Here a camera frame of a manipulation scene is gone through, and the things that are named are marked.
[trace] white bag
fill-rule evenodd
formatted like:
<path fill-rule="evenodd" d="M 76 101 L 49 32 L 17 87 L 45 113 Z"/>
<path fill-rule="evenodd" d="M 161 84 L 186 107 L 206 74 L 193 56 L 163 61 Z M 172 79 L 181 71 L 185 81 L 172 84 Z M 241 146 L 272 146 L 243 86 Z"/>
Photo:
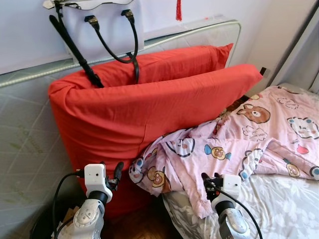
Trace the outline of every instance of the white bag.
<path fill-rule="evenodd" d="M 132 27 L 123 10 L 130 9 L 134 15 L 139 49 L 144 47 L 142 8 L 140 0 L 81 0 L 72 1 L 62 8 L 63 22 L 75 45 L 88 61 L 110 57 L 93 27 L 84 21 L 86 16 L 96 16 L 100 33 L 116 54 L 134 52 L 135 41 Z"/>

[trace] red pillow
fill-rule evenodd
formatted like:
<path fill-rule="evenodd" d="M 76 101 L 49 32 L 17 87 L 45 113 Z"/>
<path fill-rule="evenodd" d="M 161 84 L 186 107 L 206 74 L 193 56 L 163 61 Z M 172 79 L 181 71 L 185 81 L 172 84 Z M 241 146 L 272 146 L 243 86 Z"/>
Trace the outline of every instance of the red pillow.
<path fill-rule="evenodd" d="M 107 205 L 109 216 L 148 201 L 127 172 L 148 144 L 167 132 L 216 118 L 262 78 L 252 65 L 213 71 L 225 65 L 226 49 L 229 53 L 229 46 L 209 46 L 142 55 L 138 85 L 125 85 L 133 82 L 132 66 L 117 62 L 94 67 L 110 87 L 94 88 L 83 72 L 52 83 L 52 109 L 74 169 L 104 161 L 112 174 L 118 162 L 125 164 L 119 190 Z"/>

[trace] pink bedsheet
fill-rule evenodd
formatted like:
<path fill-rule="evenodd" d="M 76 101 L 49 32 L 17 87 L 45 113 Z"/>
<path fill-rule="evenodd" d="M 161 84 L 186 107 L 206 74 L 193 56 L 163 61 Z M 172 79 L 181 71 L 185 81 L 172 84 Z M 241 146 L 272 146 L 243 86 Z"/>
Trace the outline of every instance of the pink bedsheet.
<path fill-rule="evenodd" d="M 185 190 L 201 218 L 212 213 L 201 173 L 282 174 L 319 180 L 318 99 L 269 87 L 225 119 L 161 136 L 130 166 L 158 196 Z"/>

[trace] red tassel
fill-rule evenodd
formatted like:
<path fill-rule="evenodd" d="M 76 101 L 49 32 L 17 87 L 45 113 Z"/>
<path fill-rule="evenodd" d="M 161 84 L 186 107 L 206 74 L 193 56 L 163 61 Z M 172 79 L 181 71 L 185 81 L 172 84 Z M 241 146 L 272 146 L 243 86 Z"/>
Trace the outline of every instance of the red tassel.
<path fill-rule="evenodd" d="M 176 20 L 177 20 L 177 21 L 181 21 L 181 0 L 177 0 Z"/>

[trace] floor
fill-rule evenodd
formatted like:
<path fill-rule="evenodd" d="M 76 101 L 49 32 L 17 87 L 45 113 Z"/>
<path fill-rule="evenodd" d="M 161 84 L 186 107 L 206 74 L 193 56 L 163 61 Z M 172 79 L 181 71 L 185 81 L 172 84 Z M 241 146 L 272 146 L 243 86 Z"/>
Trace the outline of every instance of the floor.
<path fill-rule="evenodd" d="M 248 100 L 243 96 L 227 107 L 233 111 Z M 182 239 L 171 222 L 162 198 L 147 207 L 105 224 L 102 239 Z"/>

